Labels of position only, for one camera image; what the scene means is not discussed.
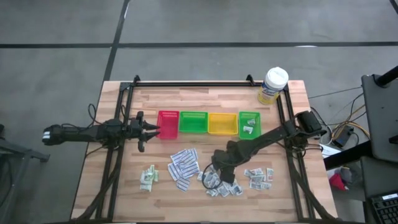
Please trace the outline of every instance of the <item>keyboard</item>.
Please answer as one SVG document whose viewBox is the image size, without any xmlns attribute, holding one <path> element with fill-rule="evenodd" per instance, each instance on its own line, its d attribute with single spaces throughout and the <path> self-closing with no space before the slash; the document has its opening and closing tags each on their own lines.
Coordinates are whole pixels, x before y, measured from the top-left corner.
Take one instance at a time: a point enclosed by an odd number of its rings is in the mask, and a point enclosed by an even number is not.
<svg viewBox="0 0 398 224">
<path fill-rule="evenodd" d="M 398 223 L 398 192 L 370 198 L 372 212 L 379 224 Z"/>
</svg>

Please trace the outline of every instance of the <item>red basket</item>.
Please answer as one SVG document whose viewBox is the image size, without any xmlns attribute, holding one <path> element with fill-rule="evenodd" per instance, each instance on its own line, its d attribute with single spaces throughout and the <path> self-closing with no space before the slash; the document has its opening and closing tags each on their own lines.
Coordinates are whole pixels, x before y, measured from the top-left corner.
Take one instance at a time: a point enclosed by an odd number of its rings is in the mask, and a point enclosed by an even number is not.
<svg viewBox="0 0 398 224">
<path fill-rule="evenodd" d="M 159 139 L 176 139 L 178 135 L 179 111 L 159 111 L 157 125 L 160 131 L 156 137 Z"/>
</svg>

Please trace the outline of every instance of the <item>yellow label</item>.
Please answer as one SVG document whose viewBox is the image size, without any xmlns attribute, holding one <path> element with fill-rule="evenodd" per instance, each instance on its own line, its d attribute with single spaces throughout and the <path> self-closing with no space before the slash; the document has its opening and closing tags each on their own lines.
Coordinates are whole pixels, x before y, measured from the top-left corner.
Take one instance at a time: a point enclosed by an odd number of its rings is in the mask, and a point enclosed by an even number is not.
<svg viewBox="0 0 398 224">
<path fill-rule="evenodd" d="M 263 92 L 262 87 L 260 87 L 259 93 L 257 94 L 257 99 L 260 101 L 260 103 L 265 104 L 265 105 L 270 105 L 273 104 L 279 96 L 279 91 L 275 92 L 274 95 L 270 94 L 265 94 Z"/>
</svg>

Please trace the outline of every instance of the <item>wooden table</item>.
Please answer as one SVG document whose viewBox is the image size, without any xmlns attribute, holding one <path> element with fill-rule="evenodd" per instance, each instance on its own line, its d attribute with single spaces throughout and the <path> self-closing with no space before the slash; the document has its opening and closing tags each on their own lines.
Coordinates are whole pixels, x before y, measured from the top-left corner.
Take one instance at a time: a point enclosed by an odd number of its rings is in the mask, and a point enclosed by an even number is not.
<svg viewBox="0 0 398 224">
<path fill-rule="evenodd" d="M 98 105 L 97 120 L 105 121 L 114 116 L 120 82 L 104 82 Z M 310 105 L 301 80 L 289 81 L 294 113 L 309 110 Z M 144 111 L 147 122 L 156 124 L 158 110 L 261 113 L 262 133 L 280 126 L 277 105 L 262 105 L 256 99 L 257 87 L 145 87 L 134 88 L 131 116 Z M 288 119 L 286 104 L 285 114 Z M 292 186 L 289 178 L 285 150 L 273 144 L 259 151 L 250 162 L 236 168 L 238 183 L 243 186 L 240 196 L 210 197 L 205 193 L 196 176 L 191 177 L 187 192 L 177 189 L 167 164 L 170 155 L 182 149 L 195 147 L 200 168 L 210 163 L 215 149 L 225 149 L 228 140 L 237 136 L 179 133 L 176 140 L 151 139 L 145 144 L 145 152 L 137 150 L 137 141 L 126 141 L 114 222 L 274 222 L 296 221 Z M 88 152 L 99 147 L 90 144 Z M 78 217 L 94 199 L 101 185 L 106 150 L 100 150 L 86 158 L 76 194 L 72 217 Z M 320 151 L 311 150 L 304 158 L 310 188 L 327 211 L 336 217 L 325 166 Z M 154 182 L 152 192 L 140 190 L 142 170 L 155 164 L 160 181 Z M 274 181 L 270 190 L 249 188 L 245 169 L 267 167 L 274 169 Z M 108 210 L 109 194 L 105 200 L 104 214 Z M 303 210 L 307 212 L 303 193 L 300 193 Z"/>
</svg>

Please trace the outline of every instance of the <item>gray floor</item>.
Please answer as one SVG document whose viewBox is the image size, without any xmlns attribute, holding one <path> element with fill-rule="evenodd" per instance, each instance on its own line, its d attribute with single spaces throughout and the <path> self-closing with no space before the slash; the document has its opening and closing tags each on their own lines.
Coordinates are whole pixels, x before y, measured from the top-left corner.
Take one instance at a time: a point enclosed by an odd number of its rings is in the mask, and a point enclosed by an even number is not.
<svg viewBox="0 0 398 224">
<path fill-rule="evenodd" d="M 109 43 L 123 0 L 0 1 L 0 44 Z M 131 1 L 121 42 L 397 41 L 388 0 Z M 8 140 L 50 153 L 32 161 L 12 223 L 67 220 L 86 144 L 45 147 L 43 128 L 89 123 L 110 49 L 0 49 L 0 123 Z M 271 67 L 305 80 L 309 96 L 360 86 L 397 65 L 398 47 L 119 49 L 111 80 L 261 79 Z M 361 90 L 311 99 L 329 122 Z M 358 120 L 366 126 L 366 118 Z M 363 221 L 358 195 L 335 192 L 339 217 Z"/>
</svg>

